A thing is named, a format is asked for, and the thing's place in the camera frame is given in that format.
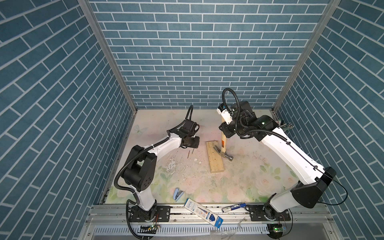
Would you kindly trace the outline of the wooden claw hammer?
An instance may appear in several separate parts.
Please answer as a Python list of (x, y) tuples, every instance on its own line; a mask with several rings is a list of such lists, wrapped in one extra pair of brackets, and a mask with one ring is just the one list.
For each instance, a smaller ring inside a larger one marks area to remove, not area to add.
[(227, 160), (229, 160), (230, 162), (233, 161), (234, 157), (233, 156), (230, 156), (228, 153), (227, 153), (227, 137), (226, 135), (224, 134), (224, 132), (221, 130), (221, 146), (218, 147), (216, 145), (214, 145), (214, 150), (222, 157), (222, 158), (225, 158)]

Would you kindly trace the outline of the wooden plank with nails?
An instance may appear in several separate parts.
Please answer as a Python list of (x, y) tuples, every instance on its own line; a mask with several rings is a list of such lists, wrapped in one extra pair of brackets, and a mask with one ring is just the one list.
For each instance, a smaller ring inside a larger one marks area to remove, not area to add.
[(208, 141), (206, 142), (208, 159), (210, 165), (210, 171), (212, 174), (224, 172), (224, 163), (220, 150), (217, 146), (217, 141)]

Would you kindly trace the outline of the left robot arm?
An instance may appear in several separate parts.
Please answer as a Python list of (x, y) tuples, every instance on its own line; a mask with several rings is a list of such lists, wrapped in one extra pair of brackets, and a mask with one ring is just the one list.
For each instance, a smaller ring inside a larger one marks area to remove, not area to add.
[(157, 161), (178, 148), (198, 148), (200, 138), (196, 133), (200, 125), (192, 121), (193, 109), (194, 106), (191, 105), (185, 119), (167, 130), (165, 138), (147, 147), (134, 146), (126, 162), (116, 173), (114, 187), (117, 190), (131, 192), (139, 209), (148, 212), (157, 203), (150, 188)]

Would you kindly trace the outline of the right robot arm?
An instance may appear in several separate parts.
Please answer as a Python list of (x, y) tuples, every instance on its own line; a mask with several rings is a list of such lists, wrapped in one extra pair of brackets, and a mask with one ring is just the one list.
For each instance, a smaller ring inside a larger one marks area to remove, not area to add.
[(264, 212), (271, 217), (302, 206), (312, 209), (321, 203), (321, 197), (331, 183), (337, 183), (336, 171), (325, 168), (310, 158), (271, 117), (257, 117), (247, 101), (240, 101), (235, 91), (225, 88), (218, 113), (223, 119), (219, 129), (227, 139), (255, 138), (276, 153), (298, 177), (298, 183), (280, 194), (273, 194), (264, 204)]

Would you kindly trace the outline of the pink cup with tools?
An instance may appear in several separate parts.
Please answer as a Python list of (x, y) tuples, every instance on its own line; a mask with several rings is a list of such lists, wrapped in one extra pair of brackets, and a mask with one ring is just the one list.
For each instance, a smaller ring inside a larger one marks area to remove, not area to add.
[(292, 123), (285, 123), (281, 119), (278, 120), (278, 125), (283, 131), (292, 130), (295, 127)]

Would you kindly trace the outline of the blue stapler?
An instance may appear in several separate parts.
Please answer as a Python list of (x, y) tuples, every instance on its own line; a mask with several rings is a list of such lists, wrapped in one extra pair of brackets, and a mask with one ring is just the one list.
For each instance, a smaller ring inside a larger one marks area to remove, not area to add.
[(177, 202), (184, 194), (184, 191), (180, 190), (179, 188), (175, 188), (173, 199)]

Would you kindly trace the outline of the white blue toothpaste box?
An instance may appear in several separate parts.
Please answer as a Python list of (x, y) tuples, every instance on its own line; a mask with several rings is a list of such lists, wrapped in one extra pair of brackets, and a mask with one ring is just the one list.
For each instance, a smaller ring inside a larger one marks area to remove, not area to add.
[(220, 216), (190, 198), (186, 200), (184, 208), (205, 220), (207, 223), (216, 227), (217, 229), (220, 229), (224, 221)]

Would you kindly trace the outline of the blue white marker pen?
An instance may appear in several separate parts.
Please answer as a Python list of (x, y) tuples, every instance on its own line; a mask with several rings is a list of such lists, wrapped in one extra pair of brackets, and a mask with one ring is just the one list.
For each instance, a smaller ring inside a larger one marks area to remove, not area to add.
[(240, 208), (245, 208), (246, 205), (247, 205), (246, 203), (240, 203), (240, 204), (235, 204), (235, 205), (227, 206), (227, 207), (222, 208), (222, 213), (228, 213), (228, 212), (233, 211), (233, 210), (237, 210), (237, 209), (240, 209)]

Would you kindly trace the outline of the clear plastic wrapper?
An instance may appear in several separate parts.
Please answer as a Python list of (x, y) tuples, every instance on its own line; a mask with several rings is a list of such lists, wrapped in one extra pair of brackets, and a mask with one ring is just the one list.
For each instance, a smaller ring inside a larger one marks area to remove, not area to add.
[(241, 219), (234, 227), (222, 226), (215, 234), (221, 236), (221, 240), (230, 240), (231, 237), (242, 229), (241, 224), (244, 221), (246, 221), (246, 218)]

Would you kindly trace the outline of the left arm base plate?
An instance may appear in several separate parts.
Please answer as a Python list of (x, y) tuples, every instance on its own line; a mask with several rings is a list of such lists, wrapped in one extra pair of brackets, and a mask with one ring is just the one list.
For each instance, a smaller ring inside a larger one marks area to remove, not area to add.
[(133, 206), (128, 211), (130, 222), (169, 222), (171, 215), (170, 206), (153, 206), (149, 211), (144, 211), (139, 206)]

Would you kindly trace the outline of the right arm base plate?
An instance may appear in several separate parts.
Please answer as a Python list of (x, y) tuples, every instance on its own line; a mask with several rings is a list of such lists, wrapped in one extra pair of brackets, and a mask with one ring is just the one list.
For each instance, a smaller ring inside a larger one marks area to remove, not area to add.
[(292, 219), (288, 210), (278, 213), (265, 205), (246, 205), (245, 209), (249, 212), (252, 222), (290, 221)]

